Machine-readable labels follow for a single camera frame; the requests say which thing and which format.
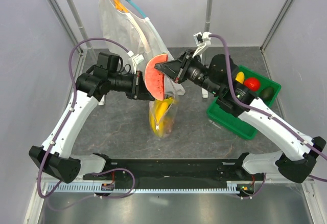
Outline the toy watermelon slice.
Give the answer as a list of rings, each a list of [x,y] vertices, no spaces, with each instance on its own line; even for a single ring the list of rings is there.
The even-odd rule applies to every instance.
[[[150,94],[159,101],[165,99],[165,76],[155,68],[156,64],[167,62],[168,55],[160,54],[153,57],[146,65],[144,82]]]

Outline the toy pineapple orange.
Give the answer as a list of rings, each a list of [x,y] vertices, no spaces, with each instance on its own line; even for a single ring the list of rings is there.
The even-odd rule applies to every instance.
[[[165,116],[163,120],[163,131],[164,135],[167,136],[172,132],[173,125],[175,122],[175,117],[173,116]]]

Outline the dark green toy avocado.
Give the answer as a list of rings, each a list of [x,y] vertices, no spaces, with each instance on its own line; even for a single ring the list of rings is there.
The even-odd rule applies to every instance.
[[[266,87],[265,89],[263,89],[260,94],[259,97],[263,100],[263,101],[269,101],[273,98],[274,96],[274,88],[273,87]]]

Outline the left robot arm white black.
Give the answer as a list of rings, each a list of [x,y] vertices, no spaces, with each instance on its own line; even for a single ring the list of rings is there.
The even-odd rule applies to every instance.
[[[118,67],[123,60],[118,54],[100,53],[97,63],[76,80],[76,88],[62,117],[41,146],[32,146],[29,156],[41,172],[64,183],[71,183],[78,175],[94,172],[102,180],[112,174],[105,158],[94,154],[90,159],[71,156],[76,137],[87,117],[110,91],[124,92],[132,100],[153,101],[147,90],[139,66],[143,55],[128,52],[131,70],[123,73]]]

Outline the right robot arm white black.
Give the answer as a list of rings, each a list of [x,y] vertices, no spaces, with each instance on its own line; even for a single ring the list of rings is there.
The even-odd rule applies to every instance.
[[[257,173],[279,173],[292,182],[303,183],[311,175],[326,141],[299,132],[255,92],[236,81],[239,68],[229,54],[214,56],[209,67],[205,67],[197,55],[185,51],[176,60],[155,64],[155,69],[176,83],[190,80],[204,88],[217,98],[222,110],[253,126],[279,148],[274,153],[243,154],[242,162],[234,166],[238,179],[245,180]]]

